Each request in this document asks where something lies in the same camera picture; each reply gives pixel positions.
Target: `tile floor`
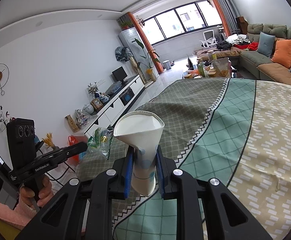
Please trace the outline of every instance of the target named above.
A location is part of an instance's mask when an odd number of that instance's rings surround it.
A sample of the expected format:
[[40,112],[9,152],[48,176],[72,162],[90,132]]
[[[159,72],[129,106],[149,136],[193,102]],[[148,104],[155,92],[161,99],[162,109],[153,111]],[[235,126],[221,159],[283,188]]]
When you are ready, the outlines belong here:
[[[196,64],[197,57],[191,56],[190,60],[193,64]],[[171,69],[165,70],[162,74],[160,74],[156,82],[149,85],[143,91],[137,101],[130,108],[129,112],[135,111],[138,107],[142,106],[146,102],[149,102],[152,98],[158,96],[167,86],[172,84],[174,81],[182,79],[183,72],[188,69],[186,67],[187,63],[188,58],[176,60],[174,62],[174,66],[172,66]]]

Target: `silver screw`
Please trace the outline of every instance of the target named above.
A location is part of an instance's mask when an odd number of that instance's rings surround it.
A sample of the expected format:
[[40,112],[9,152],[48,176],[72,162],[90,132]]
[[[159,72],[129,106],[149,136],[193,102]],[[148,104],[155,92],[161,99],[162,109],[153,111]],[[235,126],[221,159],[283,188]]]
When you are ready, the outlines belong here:
[[210,183],[213,185],[213,186],[218,186],[218,184],[220,184],[220,181],[218,179],[210,179]]
[[109,175],[109,176],[113,176],[115,175],[117,172],[114,170],[114,169],[109,169],[106,171],[106,174]]
[[70,185],[75,186],[75,185],[78,185],[79,184],[79,180],[76,179],[76,178],[73,178],[73,179],[70,180],[69,183],[70,183]]
[[173,174],[176,175],[176,176],[181,176],[181,175],[183,174],[183,171],[180,170],[180,169],[175,169],[175,170],[173,171]]

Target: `window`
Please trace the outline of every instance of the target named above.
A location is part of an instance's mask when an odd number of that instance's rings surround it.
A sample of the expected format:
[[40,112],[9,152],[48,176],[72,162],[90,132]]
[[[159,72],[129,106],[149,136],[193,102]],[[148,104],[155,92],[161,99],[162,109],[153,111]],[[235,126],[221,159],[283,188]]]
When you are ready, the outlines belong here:
[[143,31],[153,45],[188,32],[221,25],[222,21],[217,10],[203,0],[162,12],[144,23]]

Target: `black computer monitor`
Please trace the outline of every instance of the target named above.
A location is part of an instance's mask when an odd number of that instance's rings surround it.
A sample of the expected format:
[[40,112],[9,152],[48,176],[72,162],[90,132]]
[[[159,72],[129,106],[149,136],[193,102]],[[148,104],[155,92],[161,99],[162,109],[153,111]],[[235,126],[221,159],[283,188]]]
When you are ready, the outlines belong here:
[[113,76],[117,81],[121,81],[124,84],[124,79],[127,77],[127,73],[124,71],[123,67],[119,67],[115,71],[112,72]]

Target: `orange curtain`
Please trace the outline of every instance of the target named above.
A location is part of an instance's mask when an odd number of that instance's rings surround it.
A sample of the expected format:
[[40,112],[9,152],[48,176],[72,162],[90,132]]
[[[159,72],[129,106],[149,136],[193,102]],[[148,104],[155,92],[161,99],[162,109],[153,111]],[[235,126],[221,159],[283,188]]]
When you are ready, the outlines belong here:
[[[141,37],[146,49],[148,51],[152,50],[153,47],[151,46],[150,42],[148,41],[148,38],[145,36],[141,26],[139,25],[138,21],[135,19],[134,15],[132,13],[130,13],[130,12],[128,12],[127,15],[129,16],[129,18],[133,22],[133,24],[134,24],[136,30],[138,31],[138,33],[139,33],[139,35],[140,35],[140,37]],[[152,60],[154,62],[154,65],[155,65],[156,69],[158,70],[158,73],[159,74],[162,73],[163,72],[162,65],[159,62],[154,61],[154,59],[158,58],[158,56],[155,55],[154,53],[150,53],[150,56],[151,56],[151,58],[152,58]]]
[[218,3],[218,0],[212,0],[212,1],[213,1],[214,5],[215,5],[216,10],[218,11],[218,14],[220,15],[220,18],[221,18],[221,21],[222,21],[222,25],[223,25],[225,34],[228,37],[228,36],[231,35],[230,28],[228,27],[228,24],[226,23],[225,16],[223,14],[223,11],[221,9],[221,6]]

